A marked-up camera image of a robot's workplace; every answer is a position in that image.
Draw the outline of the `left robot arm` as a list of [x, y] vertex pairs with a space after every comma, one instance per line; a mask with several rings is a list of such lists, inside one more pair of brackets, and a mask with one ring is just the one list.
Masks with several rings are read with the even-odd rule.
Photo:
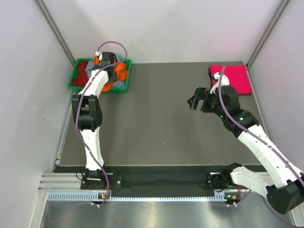
[[76, 133], [84, 143], [86, 154], [82, 189], [109, 191], [99, 139], [103, 114], [98, 98], [105, 84], [117, 78], [114, 66], [117, 62], [112, 52], [96, 52], [88, 82], [71, 98]]

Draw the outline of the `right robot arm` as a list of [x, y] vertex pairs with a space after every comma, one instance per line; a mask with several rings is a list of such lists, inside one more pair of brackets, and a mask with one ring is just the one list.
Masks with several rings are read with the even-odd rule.
[[225, 128], [254, 154], [267, 172], [262, 175], [232, 163], [219, 173], [216, 184], [221, 189], [246, 187], [267, 199], [279, 214], [286, 214], [304, 202], [303, 171], [278, 150], [258, 120], [240, 107], [239, 94], [233, 87], [225, 85], [215, 91], [197, 87], [187, 103], [195, 111], [199, 101], [203, 101], [201, 111], [220, 117]]

